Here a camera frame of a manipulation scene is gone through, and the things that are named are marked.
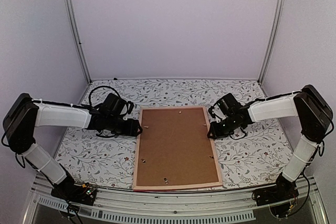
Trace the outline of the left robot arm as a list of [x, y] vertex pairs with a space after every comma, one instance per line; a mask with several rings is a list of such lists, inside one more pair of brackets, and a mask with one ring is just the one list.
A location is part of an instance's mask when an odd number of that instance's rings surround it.
[[59, 196], [67, 200], [92, 198], [94, 187], [89, 183], [77, 185], [69, 172], [37, 143], [35, 132], [43, 128], [77, 128], [96, 131], [98, 136], [108, 131], [112, 136], [136, 137], [142, 133], [140, 122], [125, 119], [132, 110], [132, 102], [112, 93], [97, 105], [35, 100], [22, 93], [3, 119], [2, 144], [22, 157], [22, 166], [29, 163], [41, 173]]

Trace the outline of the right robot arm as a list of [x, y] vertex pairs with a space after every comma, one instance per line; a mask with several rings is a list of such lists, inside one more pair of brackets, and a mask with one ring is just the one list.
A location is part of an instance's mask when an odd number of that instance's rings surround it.
[[334, 129], [333, 111], [317, 89], [308, 84], [299, 91], [255, 99], [246, 104], [241, 104], [229, 93], [215, 105], [225, 118], [210, 123], [207, 133], [210, 139], [232, 136], [236, 129], [244, 130], [248, 125], [264, 120], [298, 118], [300, 140], [289, 163], [278, 175], [274, 186], [256, 189], [252, 195], [258, 205], [297, 197], [298, 177], [304, 175], [325, 137]]

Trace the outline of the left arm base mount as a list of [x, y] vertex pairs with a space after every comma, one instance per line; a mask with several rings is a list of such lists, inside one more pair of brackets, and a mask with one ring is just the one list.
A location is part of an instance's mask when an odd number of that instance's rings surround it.
[[76, 185], [74, 183], [62, 182], [59, 185], [54, 185], [51, 191], [51, 195], [68, 202], [93, 206], [97, 191], [96, 188], [89, 185], [88, 183], [84, 185]]

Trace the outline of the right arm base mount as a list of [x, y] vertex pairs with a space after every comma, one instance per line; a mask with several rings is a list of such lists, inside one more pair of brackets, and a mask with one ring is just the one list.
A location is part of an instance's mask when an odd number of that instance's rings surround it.
[[299, 192], [296, 186], [288, 190], [277, 186], [256, 189], [252, 199], [257, 206], [268, 205], [271, 214], [279, 219], [287, 218], [297, 204]]

